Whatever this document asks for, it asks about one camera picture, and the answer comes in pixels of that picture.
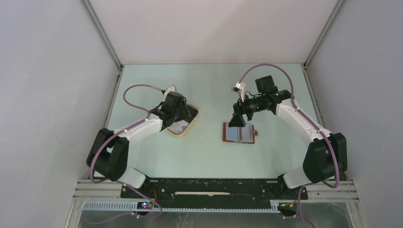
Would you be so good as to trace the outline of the brown leather card holder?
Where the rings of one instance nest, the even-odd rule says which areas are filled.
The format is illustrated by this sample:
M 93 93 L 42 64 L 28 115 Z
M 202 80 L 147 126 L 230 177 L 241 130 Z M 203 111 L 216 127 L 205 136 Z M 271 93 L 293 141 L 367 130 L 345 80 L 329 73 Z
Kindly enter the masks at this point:
M 229 123 L 223 123 L 223 142 L 254 144 L 257 136 L 258 131 L 252 124 L 247 123 L 245 127 L 229 127 Z

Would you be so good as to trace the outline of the beige card tray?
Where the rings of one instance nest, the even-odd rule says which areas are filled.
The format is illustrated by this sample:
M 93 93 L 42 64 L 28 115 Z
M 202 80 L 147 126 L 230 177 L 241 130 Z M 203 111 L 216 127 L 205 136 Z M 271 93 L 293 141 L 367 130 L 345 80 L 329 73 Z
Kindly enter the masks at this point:
M 167 128 L 168 132 L 174 136 L 179 137 L 185 135 L 188 129 L 192 127 L 192 125 L 196 122 L 198 118 L 199 109 L 192 104 L 188 104 L 187 107 L 190 111 L 190 117 L 186 117 L 179 122 L 175 122 Z

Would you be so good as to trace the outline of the silver VIP card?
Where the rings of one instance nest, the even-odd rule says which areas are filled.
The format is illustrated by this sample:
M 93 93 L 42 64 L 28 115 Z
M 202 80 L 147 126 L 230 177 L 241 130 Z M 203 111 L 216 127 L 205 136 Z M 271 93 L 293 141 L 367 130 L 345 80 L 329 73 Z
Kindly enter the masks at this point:
M 180 135 L 184 133 L 189 126 L 189 123 L 185 120 L 175 122 L 168 127 L 168 131 L 174 135 Z

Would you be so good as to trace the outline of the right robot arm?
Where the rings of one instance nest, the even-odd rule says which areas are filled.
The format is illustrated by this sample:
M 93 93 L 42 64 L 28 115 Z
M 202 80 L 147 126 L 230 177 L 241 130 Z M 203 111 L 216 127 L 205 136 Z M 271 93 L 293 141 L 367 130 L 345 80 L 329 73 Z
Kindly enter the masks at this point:
M 258 94 L 252 97 L 246 95 L 244 82 L 232 86 L 240 97 L 233 105 L 228 126 L 244 127 L 244 115 L 250 121 L 254 113 L 271 111 L 291 126 L 307 146 L 302 166 L 278 176 L 276 191 L 281 198 L 290 198 L 296 187 L 339 177 L 347 170 L 347 143 L 341 133 L 321 127 L 298 106 L 288 90 L 278 90 L 272 76 L 259 78 L 255 83 Z

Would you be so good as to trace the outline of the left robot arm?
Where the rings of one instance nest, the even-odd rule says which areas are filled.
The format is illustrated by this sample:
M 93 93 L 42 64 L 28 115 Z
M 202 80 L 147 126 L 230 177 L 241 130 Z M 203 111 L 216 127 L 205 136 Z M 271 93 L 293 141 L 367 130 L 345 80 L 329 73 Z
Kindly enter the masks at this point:
M 98 172 L 107 180 L 132 186 L 139 198 L 148 196 L 150 184 L 147 176 L 128 164 L 129 146 L 159 133 L 176 122 L 190 116 L 186 98 L 177 92 L 168 92 L 165 101 L 147 113 L 147 116 L 121 130 L 99 130 L 87 157 L 90 179 Z

